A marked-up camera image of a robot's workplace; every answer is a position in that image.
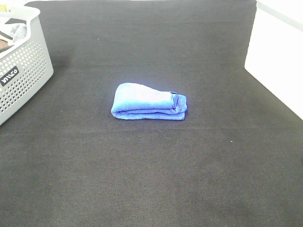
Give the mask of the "grey perforated laundry basket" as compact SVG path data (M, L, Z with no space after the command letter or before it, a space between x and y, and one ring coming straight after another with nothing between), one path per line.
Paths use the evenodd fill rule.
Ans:
M53 75L53 66L39 20L40 10L1 4L0 16L27 26L19 43L0 41L0 122L18 111Z

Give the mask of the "black table cover cloth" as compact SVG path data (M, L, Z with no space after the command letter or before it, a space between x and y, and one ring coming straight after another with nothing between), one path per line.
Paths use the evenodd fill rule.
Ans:
M244 69L255 1L29 6L54 74L1 125L1 226L302 226L303 122ZM184 120L115 118L123 83Z

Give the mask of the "white plastic storage crate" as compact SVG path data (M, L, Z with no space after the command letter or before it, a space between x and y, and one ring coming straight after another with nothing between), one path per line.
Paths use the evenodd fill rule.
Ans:
M303 116L303 2L258 0L244 67Z

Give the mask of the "blue microfiber towel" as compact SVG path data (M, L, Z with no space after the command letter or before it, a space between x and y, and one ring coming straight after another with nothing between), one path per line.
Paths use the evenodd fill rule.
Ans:
M177 120L185 118L187 97L137 83L123 83L115 92L111 114L122 120Z

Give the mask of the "grey towel in basket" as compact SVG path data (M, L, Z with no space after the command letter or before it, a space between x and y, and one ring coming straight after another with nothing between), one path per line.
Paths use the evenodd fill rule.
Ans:
M8 45L21 42L27 35L27 26L24 23L1 24L0 40Z

